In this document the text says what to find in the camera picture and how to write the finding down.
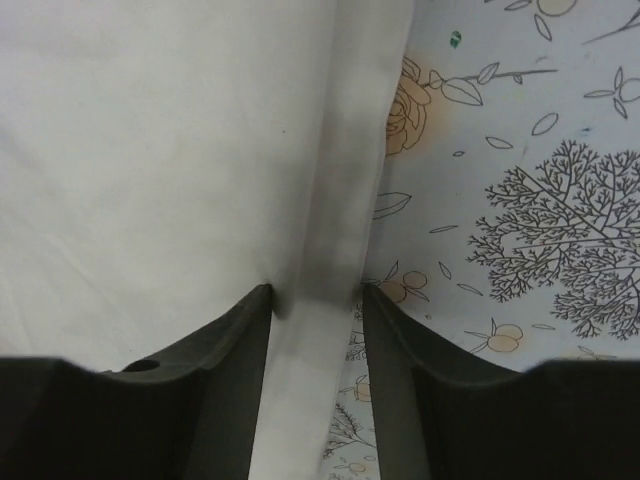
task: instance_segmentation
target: white fabric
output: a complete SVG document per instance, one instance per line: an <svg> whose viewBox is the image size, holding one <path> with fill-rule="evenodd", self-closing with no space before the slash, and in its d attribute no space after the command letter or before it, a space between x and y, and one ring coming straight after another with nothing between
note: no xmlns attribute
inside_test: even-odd
<svg viewBox="0 0 640 480"><path fill-rule="evenodd" d="M271 282L251 478L313 478L410 4L0 1L0 353L119 369Z"/></svg>

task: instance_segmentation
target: green speck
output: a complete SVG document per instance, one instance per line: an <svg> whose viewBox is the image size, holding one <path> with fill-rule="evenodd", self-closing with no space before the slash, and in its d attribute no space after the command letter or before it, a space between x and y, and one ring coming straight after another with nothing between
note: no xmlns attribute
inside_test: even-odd
<svg viewBox="0 0 640 480"><path fill-rule="evenodd" d="M451 39L449 40L449 44L453 48L458 48L458 45L460 45L461 41L462 41L462 34L456 30L451 34Z"/></svg>

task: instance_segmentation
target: tree illustration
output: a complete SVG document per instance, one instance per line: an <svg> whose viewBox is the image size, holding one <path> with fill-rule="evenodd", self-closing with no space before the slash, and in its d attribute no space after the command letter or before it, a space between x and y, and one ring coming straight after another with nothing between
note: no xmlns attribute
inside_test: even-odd
<svg viewBox="0 0 640 480"><path fill-rule="evenodd" d="M336 403L336 408L331 420L331 429L329 430L329 440L324 450L323 458L329 458L333 455L334 450L350 445L352 443L361 443L372 448L375 445L362 438L359 432L362 425L353 415L340 403Z"/></svg>
<svg viewBox="0 0 640 480"><path fill-rule="evenodd" d="M516 167L486 191L503 213L476 222L467 260L490 268L492 298L558 284L551 313L579 337L640 333L640 154L563 141L535 174Z"/></svg>

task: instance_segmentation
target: fruit illustration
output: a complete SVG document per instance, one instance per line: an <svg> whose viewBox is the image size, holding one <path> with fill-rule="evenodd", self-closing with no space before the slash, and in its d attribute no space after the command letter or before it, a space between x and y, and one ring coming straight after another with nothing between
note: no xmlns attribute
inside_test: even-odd
<svg viewBox="0 0 640 480"><path fill-rule="evenodd" d="M372 473L372 471L374 470L371 466L369 466L369 464L360 463L360 462L348 462L346 458L344 457L340 457L340 460L342 461L341 465L336 465L335 467L333 467L336 470L339 469L348 469L349 473L355 477L359 477L361 473L368 473L369 475ZM329 477L330 480L342 480L345 479L345 477L343 477L342 475L336 475L333 474L333 476Z"/></svg>
<svg viewBox="0 0 640 480"><path fill-rule="evenodd" d="M491 319L491 332L489 334L466 331L465 333L485 340L484 343L472 349L470 353L478 353L487 347L494 352L511 353L518 349L520 340L524 336L519 326L512 323L496 325L493 318Z"/></svg>
<svg viewBox="0 0 640 480"><path fill-rule="evenodd" d="M377 285L395 303L403 302L408 295L429 301L429 298L422 292L428 283L424 273L412 270L405 273L401 280L398 279L397 274L398 262L391 267L384 280L363 279L363 283Z"/></svg>
<svg viewBox="0 0 640 480"><path fill-rule="evenodd" d="M397 282L385 280L380 284L380 290L396 303L400 303L407 298L407 287Z"/></svg>
<svg viewBox="0 0 640 480"><path fill-rule="evenodd" d="M371 385L368 382L368 378L368 375L360 375L356 378L356 383L353 387L344 388L340 390L340 393L353 392L356 401L371 402Z"/></svg>
<svg viewBox="0 0 640 480"><path fill-rule="evenodd" d="M538 9L549 17L559 17L571 10L578 0L538 0Z"/></svg>

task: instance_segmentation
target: black line drawing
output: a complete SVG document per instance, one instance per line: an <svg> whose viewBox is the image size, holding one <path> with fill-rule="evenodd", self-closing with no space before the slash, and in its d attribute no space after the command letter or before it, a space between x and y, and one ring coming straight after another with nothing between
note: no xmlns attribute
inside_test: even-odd
<svg viewBox="0 0 640 480"><path fill-rule="evenodd" d="M627 120L629 113L627 111L626 104L635 102L640 99L640 78L631 77L624 78L624 70L622 67L618 67L616 76L613 79L612 90L594 90L593 92L585 93L584 98L613 98L613 108L616 112Z"/></svg>
<svg viewBox="0 0 640 480"><path fill-rule="evenodd" d="M484 105L482 95L472 82L476 82L478 85L483 86L497 78L513 78L516 83L522 85L522 77L524 76L556 73L558 71L556 69L546 69L498 73L499 68L500 62L493 62L480 69L480 72L477 75L452 77L448 79L443 78L436 70L431 70L429 72L429 80L426 83L421 83L419 86L422 88L440 90L442 95L452 102L480 107Z"/></svg>
<svg viewBox="0 0 640 480"><path fill-rule="evenodd" d="M362 424L342 404L336 403L323 458L331 457L336 450L352 443L360 443L375 449L376 446L372 442L360 435L362 429Z"/></svg>
<svg viewBox="0 0 640 480"><path fill-rule="evenodd" d="M473 288L471 285L467 285L466 283L458 283L457 285L461 289L466 290L467 292L471 292L471 293L474 293L474 294L479 295L481 297L484 297L484 295L482 294L482 292L480 290L478 290L477 288Z"/></svg>
<svg viewBox="0 0 640 480"><path fill-rule="evenodd" d="M496 321L493 318L491 319L491 331L489 334L468 332L466 330L464 333L484 340L483 343L471 349L469 353L478 353L485 348L498 353L511 353L518 349L520 340L524 337L524 333L519 326L512 323L496 325Z"/></svg>
<svg viewBox="0 0 640 480"><path fill-rule="evenodd" d="M403 57L402 73L387 116L386 157L412 149L425 132L431 95L420 86L421 76L420 66Z"/></svg>
<svg viewBox="0 0 640 480"><path fill-rule="evenodd" d="M393 264L391 270L384 280L378 280L376 278L363 278L361 283L369 283L376 285L382 290L387 297L393 300L395 303L401 303L407 299L408 295L418 297L422 300L429 301L422 289L427 285L427 276L418 271L410 271L402 276L402 280L394 280L398 273L398 262Z"/></svg>
<svg viewBox="0 0 640 480"><path fill-rule="evenodd" d="M364 333L354 330L351 332L351 337L349 338L349 347L345 361L355 362L366 359L367 349L364 344Z"/></svg>
<svg viewBox="0 0 640 480"><path fill-rule="evenodd" d="M560 119L560 115L558 115L555 112L546 114L544 117L538 120L536 124L533 126L533 129L531 130L531 135L534 137L537 137L539 135L544 135L545 133L547 133L549 130L551 130L553 127L556 126L556 123L558 123L559 119Z"/></svg>
<svg viewBox="0 0 640 480"><path fill-rule="evenodd" d="M513 12L514 10L520 10L521 8L525 8L525 7L528 7L529 5L531 5L532 1L533 0L516 0L515 2L510 3L509 5L504 7L504 9L507 12Z"/></svg>
<svg viewBox="0 0 640 480"><path fill-rule="evenodd" d="M562 17L573 10L578 0L536 0L538 11L547 17ZM504 9L507 12L516 12L527 8L533 0L515 0ZM539 14L534 13L533 20L540 36L549 42L553 41L553 35L547 21Z"/></svg>
<svg viewBox="0 0 640 480"><path fill-rule="evenodd" d="M360 375L353 386L343 388L338 393L353 392L356 402L371 402L371 386L368 380L368 374Z"/></svg>
<svg viewBox="0 0 640 480"><path fill-rule="evenodd" d="M531 325L532 328L537 328L538 330L555 330L556 327L552 327L551 325L547 325L545 323L534 323Z"/></svg>
<svg viewBox="0 0 640 480"><path fill-rule="evenodd" d="M356 322L362 322L362 320L364 320L364 317L362 315L362 303L356 303L356 308L353 312L353 318Z"/></svg>
<svg viewBox="0 0 640 480"><path fill-rule="evenodd" d="M602 355L595 353L593 350L582 345L578 345L578 350L582 352L582 355L578 357L578 360L615 360L615 355Z"/></svg>
<svg viewBox="0 0 640 480"><path fill-rule="evenodd" d="M536 28L538 29L538 33L542 35L543 38L552 42L553 35L551 35L551 30L549 30L549 25L547 25L547 22L544 21L544 18L542 18L540 15L536 13L533 16L533 19L536 22Z"/></svg>
<svg viewBox="0 0 640 480"><path fill-rule="evenodd" d="M509 142L498 137L484 137L484 139L489 145L491 145L493 148L497 148L498 150L509 150L513 148L513 145L511 145Z"/></svg>
<svg viewBox="0 0 640 480"><path fill-rule="evenodd" d="M411 195L402 192L381 193L376 197L376 204L373 210L373 219L394 215L404 209L411 201Z"/></svg>
<svg viewBox="0 0 640 480"><path fill-rule="evenodd" d="M458 228L458 225L445 225L444 227L434 228L433 230L429 230L429 233L448 232L449 230L453 230L454 228Z"/></svg>
<svg viewBox="0 0 640 480"><path fill-rule="evenodd" d="M590 43L593 42L597 42L598 40L603 40L605 38L609 38L613 35L617 35L619 33L624 33L627 32L629 30L632 30L636 27L640 27L640 21L638 20L640 19L640 8L638 8L635 13L631 16L631 18L627 21L627 23L625 23L622 27L613 30L611 32L605 33L603 35L599 35L596 38L592 38L591 40L587 40L586 42L583 43L583 45L588 45Z"/></svg>
<svg viewBox="0 0 640 480"><path fill-rule="evenodd" d="M438 262L438 265L440 265L440 271L447 278L447 280L451 280L451 270L449 270L447 266L442 262Z"/></svg>
<svg viewBox="0 0 640 480"><path fill-rule="evenodd" d="M363 465L362 463L360 463L360 462L348 463L347 459L343 458L343 457L340 457L340 460L342 460L342 462L343 462L342 465L336 465L335 467L333 467L334 469L339 470L339 469L347 468L347 469L349 469L349 472L352 475L355 475L356 477L359 476L359 474L365 473L367 471L367 467L365 465ZM342 478L340 478L340 477L341 476L338 476L337 480L349 480L349 479L353 480L353 477L349 477L348 479L345 478L345 477L342 477Z"/></svg>
<svg viewBox="0 0 640 480"><path fill-rule="evenodd" d="M498 67L500 67L500 62L494 62L480 70L478 79L476 80L478 85L486 85L489 83L489 80L491 80L498 71Z"/></svg>
<svg viewBox="0 0 640 480"><path fill-rule="evenodd" d="M470 262L489 267L491 297L564 287L551 314L580 338L640 333L640 154L600 155L563 141L531 174L520 167L487 190L504 213L480 218Z"/></svg>
<svg viewBox="0 0 640 480"><path fill-rule="evenodd" d="M362 312L362 303L357 303L354 311L354 320L361 323L364 320ZM366 360L367 351L364 344L364 333L358 330L352 330L349 338L349 347L347 348L347 356L345 361L354 362L356 360Z"/></svg>

